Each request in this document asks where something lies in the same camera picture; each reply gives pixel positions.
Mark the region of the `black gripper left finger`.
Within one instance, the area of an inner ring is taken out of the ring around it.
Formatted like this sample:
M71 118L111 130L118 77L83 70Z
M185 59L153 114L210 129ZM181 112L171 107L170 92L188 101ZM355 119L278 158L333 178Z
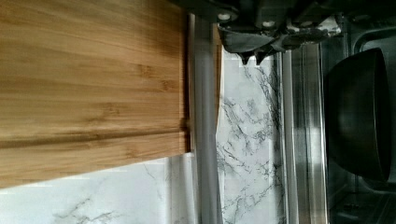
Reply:
M271 46L272 39L260 34L239 33L219 26L219 37L224 49L240 57L242 64L247 65L254 56L256 64L260 65L263 59L273 55L276 51Z

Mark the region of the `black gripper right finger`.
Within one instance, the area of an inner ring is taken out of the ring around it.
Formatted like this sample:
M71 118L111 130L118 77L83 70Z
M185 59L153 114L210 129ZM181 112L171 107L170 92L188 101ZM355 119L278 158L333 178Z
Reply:
M304 22L303 27L297 27L288 21L286 28L274 40L254 51L256 64L260 65L266 57L279 52L294 50L303 45L317 44L341 33L342 26L336 18L327 18L318 25Z

